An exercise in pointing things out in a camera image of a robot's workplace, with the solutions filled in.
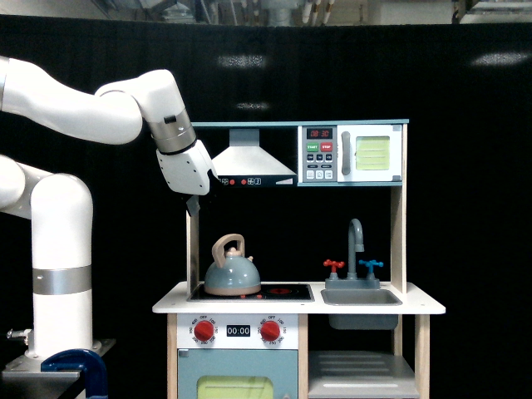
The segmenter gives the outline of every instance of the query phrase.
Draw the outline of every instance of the digital display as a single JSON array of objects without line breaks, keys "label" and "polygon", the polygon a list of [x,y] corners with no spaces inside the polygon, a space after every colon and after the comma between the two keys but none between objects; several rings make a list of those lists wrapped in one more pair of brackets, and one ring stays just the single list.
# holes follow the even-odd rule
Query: digital display
[{"label": "digital display", "polygon": [[307,129],[307,139],[325,140],[332,139],[333,129]]},{"label": "digital display", "polygon": [[251,326],[231,325],[227,326],[228,337],[251,337]]}]

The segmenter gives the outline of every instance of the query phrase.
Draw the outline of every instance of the wooden post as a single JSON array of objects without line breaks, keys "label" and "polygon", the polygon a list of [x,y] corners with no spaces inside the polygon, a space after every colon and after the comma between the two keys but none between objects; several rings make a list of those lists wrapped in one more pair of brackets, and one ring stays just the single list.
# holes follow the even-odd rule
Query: wooden post
[{"label": "wooden post", "polygon": [[392,351],[394,356],[402,356],[402,314],[399,315],[399,323],[393,330]]},{"label": "wooden post", "polygon": [[168,399],[177,399],[177,314],[166,319],[166,381]]},{"label": "wooden post", "polygon": [[402,126],[402,186],[392,187],[392,286],[406,293],[406,124]]},{"label": "wooden post", "polygon": [[186,283],[188,294],[200,283],[200,214],[186,213]]},{"label": "wooden post", "polygon": [[420,399],[429,399],[431,382],[431,316],[416,315],[416,388]]},{"label": "wooden post", "polygon": [[298,399],[308,399],[308,315],[300,314],[298,324]]}]

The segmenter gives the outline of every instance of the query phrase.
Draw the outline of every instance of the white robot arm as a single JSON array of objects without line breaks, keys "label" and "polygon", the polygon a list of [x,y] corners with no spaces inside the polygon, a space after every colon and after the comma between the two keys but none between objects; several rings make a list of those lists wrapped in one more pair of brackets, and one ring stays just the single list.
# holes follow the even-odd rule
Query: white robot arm
[{"label": "white robot arm", "polygon": [[118,81],[90,95],[66,87],[38,66],[0,57],[0,111],[25,116],[65,135],[107,144],[124,144],[148,122],[157,159],[176,192],[205,195],[214,165],[194,128],[169,71],[151,71]]},{"label": "white robot arm", "polygon": [[[205,195],[209,171],[216,176],[168,71],[111,83],[89,95],[29,62],[0,57],[0,111],[114,145],[134,140],[144,117],[173,191]],[[0,212],[32,221],[34,332],[27,356],[42,361],[61,350],[93,347],[89,189],[75,176],[54,175],[0,155]]]}]

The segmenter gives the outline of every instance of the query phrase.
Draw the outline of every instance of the white countertop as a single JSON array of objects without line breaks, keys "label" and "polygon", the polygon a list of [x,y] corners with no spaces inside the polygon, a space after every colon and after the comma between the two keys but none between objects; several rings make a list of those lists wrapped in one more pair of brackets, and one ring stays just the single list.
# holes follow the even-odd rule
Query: white countertop
[{"label": "white countertop", "polygon": [[186,282],[177,284],[153,307],[155,313],[295,313],[295,314],[443,314],[446,309],[412,283],[400,293],[390,282],[381,289],[395,294],[401,305],[329,305],[323,301],[324,282],[301,282],[312,289],[313,302],[220,300],[187,302]]}]

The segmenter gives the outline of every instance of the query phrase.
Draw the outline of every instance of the silver band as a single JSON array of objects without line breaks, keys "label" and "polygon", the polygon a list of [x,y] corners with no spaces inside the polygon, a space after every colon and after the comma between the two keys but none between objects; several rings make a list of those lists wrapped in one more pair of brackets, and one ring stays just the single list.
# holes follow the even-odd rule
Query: silver band
[{"label": "silver band", "polygon": [[151,135],[162,154],[181,151],[194,143],[196,134],[186,110],[166,119],[170,121],[149,124]]},{"label": "silver band", "polygon": [[57,270],[33,269],[33,293],[65,295],[83,293],[92,288],[91,265]]},{"label": "silver band", "polygon": [[7,66],[9,58],[0,56],[0,110],[2,109],[3,88],[6,86]]}]

